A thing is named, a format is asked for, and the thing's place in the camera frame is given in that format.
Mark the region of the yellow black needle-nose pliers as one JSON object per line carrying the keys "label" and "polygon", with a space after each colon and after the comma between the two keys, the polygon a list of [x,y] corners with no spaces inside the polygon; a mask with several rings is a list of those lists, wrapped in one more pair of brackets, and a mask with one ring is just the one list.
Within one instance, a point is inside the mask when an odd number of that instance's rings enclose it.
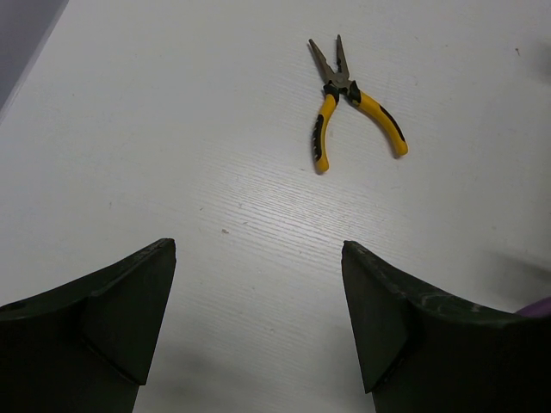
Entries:
{"label": "yellow black needle-nose pliers", "polygon": [[310,39],[308,43],[313,60],[324,83],[322,89],[324,102],[318,111],[311,137],[315,172],[318,175],[323,175],[330,167],[325,142],[326,133],[329,121],[339,104],[341,96],[344,96],[350,105],[367,115],[386,134],[392,146],[393,155],[396,158],[405,156],[409,152],[409,146],[399,123],[386,108],[363,92],[356,80],[350,78],[350,70],[341,35],[338,34],[335,40],[337,61],[335,71],[327,62],[326,56],[315,41]]}

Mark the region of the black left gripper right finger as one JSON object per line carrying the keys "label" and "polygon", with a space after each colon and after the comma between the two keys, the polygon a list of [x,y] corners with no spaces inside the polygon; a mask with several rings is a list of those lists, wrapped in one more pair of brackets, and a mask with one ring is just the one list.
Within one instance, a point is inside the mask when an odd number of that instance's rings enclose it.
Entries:
{"label": "black left gripper right finger", "polygon": [[547,412],[550,320],[492,309],[359,243],[342,275],[364,390],[379,412]]}

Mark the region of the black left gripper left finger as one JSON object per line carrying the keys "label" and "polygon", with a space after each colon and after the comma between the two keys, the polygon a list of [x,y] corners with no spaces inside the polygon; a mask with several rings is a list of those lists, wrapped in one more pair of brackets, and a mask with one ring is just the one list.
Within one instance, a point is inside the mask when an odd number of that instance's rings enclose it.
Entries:
{"label": "black left gripper left finger", "polygon": [[163,238],[1,308],[3,412],[130,412],[145,385],[176,269]]}

